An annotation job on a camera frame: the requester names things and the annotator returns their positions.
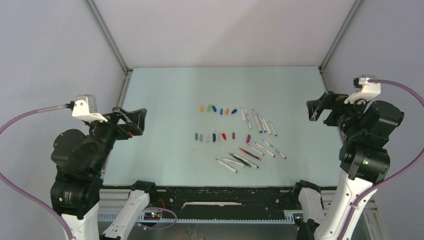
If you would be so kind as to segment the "orange cap marker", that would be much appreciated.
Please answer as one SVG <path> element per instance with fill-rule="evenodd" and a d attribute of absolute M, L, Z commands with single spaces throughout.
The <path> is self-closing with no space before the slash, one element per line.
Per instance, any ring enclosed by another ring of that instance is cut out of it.
<path fill-rule="evenodd" d="M 265 129 L 266 129 L 267 133 L 271 136 L 273 133 L 272 133 L 272 131 L 271 131 L 271 129 L 270 129 L 270 127 L 269 127 L 269 125 L 268 125 L 265 117 L 262 115 L 261 118 L 262 118 L 262 121 L 264 123 L 264 126 L 265 126 Z"/>

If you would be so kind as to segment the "purple pen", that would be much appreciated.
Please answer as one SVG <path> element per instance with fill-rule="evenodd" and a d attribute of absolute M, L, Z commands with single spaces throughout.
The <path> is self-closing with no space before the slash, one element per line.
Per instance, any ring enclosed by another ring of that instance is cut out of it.
<path fill-rule="evenodd" d="M 283 154 L 279 149 L 277 149 L 274 145 L 272 145 L 270 142 L 263 140 L 265 144 L 267 144 L 270 148 L 272 148 L 276 153 L 278 153 L 283 159 L 287 159 L 287 156 Z"/>

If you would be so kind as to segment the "large blue marker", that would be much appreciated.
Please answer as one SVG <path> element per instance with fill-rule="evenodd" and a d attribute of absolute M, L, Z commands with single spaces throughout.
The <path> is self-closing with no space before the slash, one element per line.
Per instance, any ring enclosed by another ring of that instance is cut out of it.
<path fill-rule="evenodd" d="M 262 124 L 259 121 L 258 115 L 257 115 L 257 113 L 254 109 L 252 109 L 252 113 L 253 113 L 253 117 L 254 117 L 255 123 L 257 125 L 258 131 L 259 131 L 259 133 L 262 133 L 263 132 Z"/>

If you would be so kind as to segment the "maroon pen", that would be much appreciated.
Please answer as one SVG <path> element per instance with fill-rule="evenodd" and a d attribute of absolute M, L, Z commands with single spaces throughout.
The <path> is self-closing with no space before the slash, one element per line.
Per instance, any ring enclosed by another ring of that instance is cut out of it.
<path fill-rule="evenodd" d="M 270 150 L 268 150 L 266 147 L 264 147 L 263 145 L 261 145 L 261 144 L 259 144 L 258 142 L 255 142 L 255 145 L 257 146 L 257 147 L 259 147 L 260 149 L 262 149 L 263 151 L 265 151 L 266 153 L 268 153 L 270 156 L 272 156 L 273 158 L 275 158 L 276 157 L 276 155 L 273 153 L 273 152 L 271 152 Z"/>

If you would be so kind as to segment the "light green pen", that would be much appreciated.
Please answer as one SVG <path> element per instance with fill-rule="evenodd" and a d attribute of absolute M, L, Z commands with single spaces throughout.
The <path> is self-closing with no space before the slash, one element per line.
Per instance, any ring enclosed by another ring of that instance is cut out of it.
<path fill-rule="evenodd" d="M 248 128 L 249 128 L 249 130 L 251 130 L 252 129 L 252 124 L 251 124 L 251 121 L 250 121 L 250 118 L 249 118 L 249 115 L 248 115 L 248 112 L 247 112 L 247 109 L 246 108 L 244 108 L 244 115 L 245 115 L 245 118 L 246 118 L 246 122 L 248 124 Z"/>

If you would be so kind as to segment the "yellow pen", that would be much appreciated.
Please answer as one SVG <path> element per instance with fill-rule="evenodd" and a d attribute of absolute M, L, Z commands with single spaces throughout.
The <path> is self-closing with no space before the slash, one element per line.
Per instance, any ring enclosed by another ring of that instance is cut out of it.
<path fill-rule="evenodd" d="M 246 119 L 245 111 L 242 107 L 240 107 L 240 113 L 242 115 L 243 122 L 246 122 L 247 119 Z"/>

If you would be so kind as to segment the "orange red gel pen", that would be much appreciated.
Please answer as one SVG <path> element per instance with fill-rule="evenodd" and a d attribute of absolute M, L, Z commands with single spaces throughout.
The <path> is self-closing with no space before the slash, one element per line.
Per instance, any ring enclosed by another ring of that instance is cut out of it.
<path fill-rule="evenodd" d="M 241 152 L 243 152 L 244 154 L 246 154 L 246 155 L 248 155 L 248 156 L 250 156 L 250 157 L 252 157 L 252 158 L 254 158 L 254 159 L 258 160 L 258 161 L 262 161 L 262 158 L 261 157 L 252 154 L 251 152 L 245 150 L 244 148 L 239 147 L 238 149 Z"/>

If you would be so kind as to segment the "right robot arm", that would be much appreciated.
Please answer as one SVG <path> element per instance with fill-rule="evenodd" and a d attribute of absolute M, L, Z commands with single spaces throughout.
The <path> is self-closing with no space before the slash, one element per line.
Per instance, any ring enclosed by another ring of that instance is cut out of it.
<path fill-rule="evenodd" d="M 324 124 L 337 127 L 344 135 L 339 151 L 340 173 L 335 196 L 324 211 L 317 185 L 301 180 L 291 194 L 291 204 L 303 211 L 297 229 L 299 240 L 349 240 L 368 201 L 390 168 L 384 148 L 390 134 L 402 123 L 404 113 L 393 104 L 358 99 L 348 102 L 346 94 L 325 92 L 306 103 L 308 118 L 317 121 L 329 110 Z"/>

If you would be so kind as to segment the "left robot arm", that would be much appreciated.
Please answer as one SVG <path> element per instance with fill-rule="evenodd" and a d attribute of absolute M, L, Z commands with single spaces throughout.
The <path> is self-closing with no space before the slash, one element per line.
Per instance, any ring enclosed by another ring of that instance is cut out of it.
<path fill-rule="evenodd" d="M 101 171 L 116 141 L 140 136 L 145 130 L 147 109 L 126 111 L 120 107 L 102 115 L 88 106 L 74 105 L 72 116 L 82 120 L 89 133 L 78 129 L 62 132 L 54 141 L 51 160 L 57 174 L 50 190 L 53 210 L 69 225 L 75 240 L 125 240 L 145 208 L 158 202 L 156 184 L 136 181 L 118 217 L 103 233 L 97 214 Z"/>

